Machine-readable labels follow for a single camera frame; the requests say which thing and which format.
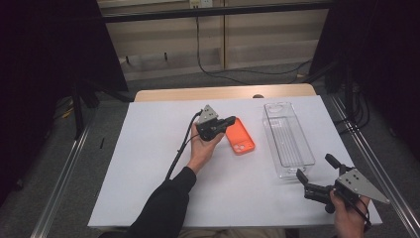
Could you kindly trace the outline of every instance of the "clear plastic container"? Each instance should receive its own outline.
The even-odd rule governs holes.
[[[266,104],[262,121],[277,175],[282,179],[297,179],[297,169],[307,174],[315,159],[292,104]]]

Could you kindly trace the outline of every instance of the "phone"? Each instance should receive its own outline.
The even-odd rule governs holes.
[[[236,155],[243,155],[256,148],[256,144],[238,117],[235,124],[226,129],[226,137],[231,144],[232,150]]]

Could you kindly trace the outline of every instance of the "black cable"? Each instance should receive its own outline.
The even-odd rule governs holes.
[[[366,99],[365,96],[364,96],[364,101],[365,101],[365,107],[367,109],[367,120],[365,121],[365,123],[362,124],[362,125],[359,125],[362,122],[362,118],[361,118],[360,120],[358,120],[358,123],[356,125],[351,126],[347,129],[339,132],[339,135],[343,135],[345,133],[356,131],[356,130],[361,130],[363,127],[365,127],[368,124],[368,122],[370,121],[370,109],[369,109],[369,106],[368,106],[368,100]]]
[[[361,113],[361,111],[362,111],[362,116],[361,116],[361,118],[360,118],[360,119],[362,119],[362,118],[363,118],[364,111],[363,111],[362,106],[361,106],[361,99],[360,99],[360,95],[358,94],[358,97],[357,97],[357,100],[356,100],[356,110],[353,112],[353,116],[354,116],[355,118],[356,118],[356,117],[358,117],[358,116],[359,116],[359,113]],[[349,120],[350,120],[350,118],[352,118],[352,115],[348,115],[346,118],[344,118],[344,119],[342,119],[342,120],[339,120],[339,121],[333,121],[333,122],[334,122],[334,125],[338,126],[338,125],[340,125],[341,123],[343,123],[343,122],[345,122],[345,121],[349,121]]]
[[[166,174],[166,178],[165,178],[165,180],[169,180],[170,175],[172,174],[173,169],[174,169],[174,168],[175,168],[175,166],[176,166],[176,163],[178,163],[179,158],[180,158],[180,157],[181,157],[181,155],[182,155],[182,152],[184,151],[184,149],[185,149],[186,145],[188,144],[188,142],[189,142],[189,141],[193,138],[193,137],[191,137],[191,138],[187,141],[187,139],[188,139],[188,135],[189,135],[189,131],[191,130],[192,124],[194,123],[195,118],[201,115],[202,111],[203,111],[203,110],[200,110],[199,112],[195,113],[195,115],[192,117],[191,122],[189,123],[189,126],[188,126],[188,130],[186,131],[185,138],[184,138],[184,140],[183,140],[183,142],[182,142],[181,147],[180,147],[180,148],[179,148],[179,150],[178,150],[178,153],[176,154],[175,159],[174,159],[174,160],[173,160],[173,162],[172,162],[172,165],[170,165],[170,168],[169,168],[169,171],[168,171],[168,172],[167,172],[167,174]]]
[[[200,27],[199,27],[199,21],[198,21],[198,17],[195,18],[195,23],[197,26],[197,61],[198,61],[198,66],[200,67],[200,69],[206,73],[209,76],[213,76],[213,77],[222,77],[222,78],[226,78],[226,79],[230,79],[233,80],[235,82],[239,82],[241,84],[244,85],[250,85],[246,82],[242,82],[239,80],[236,80],[235,78],[232,77],[228,77],[228,76],[222,76],[222,75],[214,75],[214,74],[218,74],[218,73],[223,73],[223,72],[251,72],[251,73],[260,73],[260,74],[268,74],[268,75],[282,75],[282,74],[287,74],[290,72],[294,72],[299,70],[300,68],[302,68],[304,65],[306,65],[307,63],[311,62],[312,59],[309,59],[303,63],[301,63],[298,67],[292,69],[292,70],[288,70],[288,71],[283,71],[283,72],[263,72],[263,71],[256,71],[256,70],[250,70],[250,69],[226,69],[226,70],[217,70],[217,71],[207,71],[203,68],[202,64],[201,64],[201,57],[200,57]],[[296,77],[288,82],[288,83],[292,83],[297,79],[297,75]]]
[[[366,210],[367,210],[367,215],[364,215],[361,210],[354,204],[352,203],[348,198],[346,198],[339,190],[336,190],[336,193],[347,203],[349,204],[352,209],[358,213],[358,215],[365,221],[366,225],[365,225],[365,232],[368,231],[371,228],[371,223],[370,223],[370,217],[369,217],[369,213],[368,213],[368,207],[367,205],[359,198],[360,201],[362,201],[362,204],[365,206]]]
[[[228,76],[221,76],[221,75],[213,75],[213,74],[212,74],[213,72],[208,72],[208,71],[206,71],[206,70],[203,68],[203,66],[201,65],[201,58],[200,58],[200,40],[199,40],[199,39],[200,39],[200,27],[199,27],[199,24],[198,24],[198,17],[196,17],[196,18],[195,18],[195,23],[196,23],[196,25],[197,25],[197,61],[198,61],[198,66],[200,67],[200,69],[201,69],[204,73],[206,73],[207,75],[212,76],[212,77],[222,77],[222,78],[226,78],[226,79],[229,79],[229,80],[232,80],[232,81],[238,82],[238,83],[240,83],[240,84],[250,85],[249,83],[246,83],[246,82],[242,82],[242,81],[236,80],[235,78],[232,78],[232,77],[228,77]]]

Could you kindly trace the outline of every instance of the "person's hand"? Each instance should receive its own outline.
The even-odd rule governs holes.
[[[354,209],[346,207],[345,202],[338,195],[335,195],[333,190],[330,191],[330,197],[336,207],[336,218],[334,223],[337,230],[337,236],[340,238],[364,237],[364,219]],[[370,199],[361,196],[361,201],[356,204],[358,209],[366,215],[367,209],[362,202],[368,206]]]
[[[187,166],[190,167],[196,175],[204,167],[204,165],[210,161],[214,148],[224,136],[224,133],[219,133],[213,140],[209,142],[203,141],[200,136],[198,136],[196,124],[194,123],[194,125],[192,125],[191,159],[189,160]]]

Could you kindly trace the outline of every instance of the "finger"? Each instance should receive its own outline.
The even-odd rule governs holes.
[[[225,136],[225,133],[219,133],[216,135],[216,137],[212,140],[213,143],[215,143],[216,145],[223,139],[223,137]]]
[[[366,196],[361,196],[361,200],[358,202],[359,210],[362,211],[363,213],[367,213],[366,209],[368,207],[369,202],[370,202],[370,198]]]
[[[197,131],[197,123],[194,122],[194,124],[192,124],[192,127],[191,127],[191,137],[193,137],[193,136],[195,136],[197,134],[198,134],[198,131]]]
[[[330,197],[334,207],[336,207],[337,214],[346,213],[347,210],[344,201],[338,195],[334,194],[334,191],[334,189],[330,191]]]

